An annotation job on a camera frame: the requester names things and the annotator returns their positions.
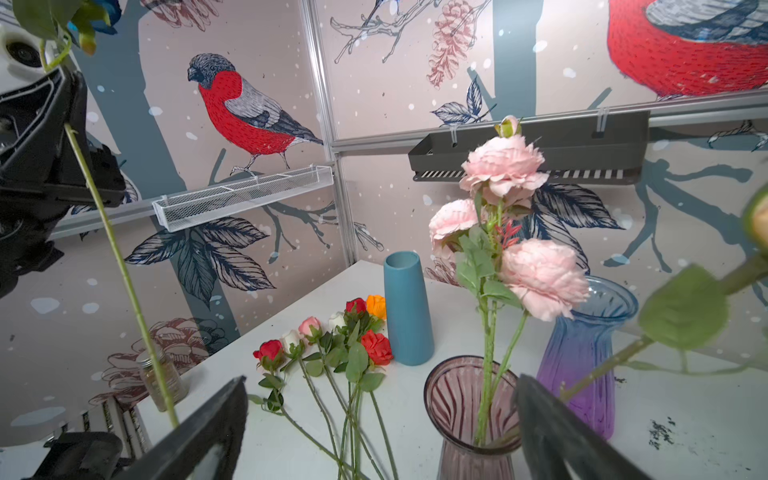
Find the bird illustration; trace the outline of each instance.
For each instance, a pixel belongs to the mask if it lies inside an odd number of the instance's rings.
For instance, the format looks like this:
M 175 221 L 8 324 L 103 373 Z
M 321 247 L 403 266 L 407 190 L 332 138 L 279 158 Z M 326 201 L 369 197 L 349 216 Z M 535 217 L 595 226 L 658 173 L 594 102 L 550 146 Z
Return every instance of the bird illustration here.
M 375 14 L 375 13 L 376 13 L 376 10 L 378 10 L 378 9 L 379 9 L 379 7 L 380 7 L 380 6 L 382 6 L 382 5 L 384 4 L 384 2 L 386 2 L 386 1 L 387 1 L 387 0 L 376 0 L 376 3 L 375 3 L 375 4 L 373 4 L 373 10 L 371 10 L 371 15 L 368 15 L 368 18 L 366 18 L 366 20 L 365 20 L 365 21 L 363 22 L 363 24 L 362 24 L 362 26 L 363 26 L 363 27 L 365 27 L 366 25 L 368 25 L 368 22 L 370 22 L 370 21 L 371 21 L 371 18 L 373 18 L 373 14 Z M 394 8 L 394 10 L 395 10 L 395 13 L 396 13 L 396 12 L 399 12 L 399 9 L 400 9 L 400 0 L 390 0 L 390 1 L 391 1 L 391 2 L 395 2 L 395 8 Z
M 768 0 L 611 0 L 608 52 L 661 100 L 768 81 Z
M 303 142 L 323 141 L 293 120 L 280 104 L 254 88 L 225 57 L 195 55 L 187 80 L 196 81 L 208 117 L 227 140 L 250 153 L 250 162 L 236 170 L 249 171 L 259 155 L 280 154 L 289 169 L 286 149 Z

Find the teal vase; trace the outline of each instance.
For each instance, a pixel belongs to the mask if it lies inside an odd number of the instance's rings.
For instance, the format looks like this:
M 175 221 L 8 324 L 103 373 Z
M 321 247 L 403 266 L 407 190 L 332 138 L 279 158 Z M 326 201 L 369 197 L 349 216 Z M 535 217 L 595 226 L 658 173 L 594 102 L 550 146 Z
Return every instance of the teal vase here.
M 435 352 L 422 263 L 413 252 L 384 261 L 384 296 L 392 355 L 403 365 L 421 365 Z

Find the table top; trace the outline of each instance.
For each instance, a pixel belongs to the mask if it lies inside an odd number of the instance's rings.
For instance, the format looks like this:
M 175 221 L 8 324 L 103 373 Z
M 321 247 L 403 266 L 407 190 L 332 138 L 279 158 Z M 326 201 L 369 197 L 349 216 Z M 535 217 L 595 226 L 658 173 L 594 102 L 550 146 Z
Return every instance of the table top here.
M 404 480 L 434 478 L 442 447 L 442 437 L 427 416 L 424 382 L 442 360 L 456 355 L 482 355 L 480 319 L 472 295 L 461 288 L 425 280 L 435 355 L 420 366 L 393 362 L 386 367 L 387 377 L 376 390 L 387 433 L 392 444 L 399 477 Z M 236 376 L 247 377 L 248 393 L 259 396 L 267 390 L 258 386 L 262 376 L 252 352 L 269 339 L 279 339 L 295 329 L 308 316 L 327 319 L 356 297 L 384 294 L 383 268 L 358 262 L 307 294 L 257 328 L 240 337 L 216 355 L 183 375 L 190 384 L 187 398 L 176 406 L 181 421 L 203 405 L 216 391 Z M 499 313 L 496 351 L 504 352 L 520 320 L 520 311 L 505 308 Z M 547 346 L 553 323 L 529 320 L 511 355 L 511 370 L 535 376 Z M 637 337 L 614 332 L 614 351 Z M 652 345 L 637 360 L 679 369 L 675 350 Z M 699 353 L 689 354 L 692 371 L 710 371 L 735 364 Z M 662 478 L 768 478 L 768 372 L 749 369 L 735 375 L 681 376 L 663 372 L 640 372 L 619 367 L 615 376 L 616 421 L 611 444 L 649 476 Z M 341 386 L 340 376 L 337 384 Z M 314 379 L 320 398 L 329 408 L 332 421 L 341 429 L 343 413 L 324 377 Z M 292 369 L 283 391 L 288 413 L 313 437 L 330 448 L 328 430 L 299 369 Z M 170 421 L 147 398 L 138 404 L 149 442 L 156 445 L 168 432 Z M 374 456 L 391 478 L 386 448 L 370 399 L 362 405 L 361 424 Z M 669 429 L 658 447 L 651 444 L 654 425 Z M 530 478 L 522 450 L 512 454 L 517 480 Z M 362 471 L 375 478 L 369 462 Z M 249 404 L 243 445 L 234 478 L 335 478 L 336 464 L 284 418 Z

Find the white mesh basket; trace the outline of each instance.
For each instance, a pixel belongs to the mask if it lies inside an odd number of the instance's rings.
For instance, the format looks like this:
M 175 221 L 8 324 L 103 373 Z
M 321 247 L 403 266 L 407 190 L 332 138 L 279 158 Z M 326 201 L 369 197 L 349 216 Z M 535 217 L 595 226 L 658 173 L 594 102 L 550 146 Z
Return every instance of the white mesh basket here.
M 152 202 L 152 207 L 160 225 L 175 232 L 330 185 L 333 185 L 331 167 L 309 166 L 163 196 Z

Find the blue and purple glass vase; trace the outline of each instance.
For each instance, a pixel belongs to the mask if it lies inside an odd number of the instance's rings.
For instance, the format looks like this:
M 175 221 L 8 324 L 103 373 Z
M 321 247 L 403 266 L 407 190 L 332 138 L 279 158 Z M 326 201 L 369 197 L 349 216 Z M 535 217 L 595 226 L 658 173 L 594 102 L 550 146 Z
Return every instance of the blue and purple glass vase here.
M 637 299 L 610 280 L 587 276 L 589 300 L 559 316 L 541 359 L 536 379 L 556 396 L 560 385 L 571 387 L 614 354 L 613 331 L 637 314 Z M 614 434 L 614 373 L 581 390 L 568 407 L 604 439 Z

